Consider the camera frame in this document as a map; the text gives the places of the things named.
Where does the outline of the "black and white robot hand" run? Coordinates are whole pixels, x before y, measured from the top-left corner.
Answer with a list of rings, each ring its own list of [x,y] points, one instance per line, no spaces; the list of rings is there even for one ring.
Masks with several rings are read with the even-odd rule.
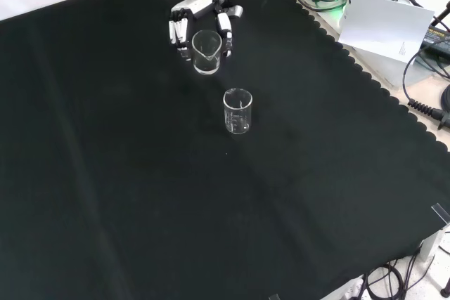
[[[183,0],[175,5],[169,14],[169,40],[184,60],[192,58],[191,23],[204,14],[214,12],[219,35],[225,42],[224,55],[229,57],[233,50],[231,18],[240,18],[243,7],[230,6],[227,0]]]

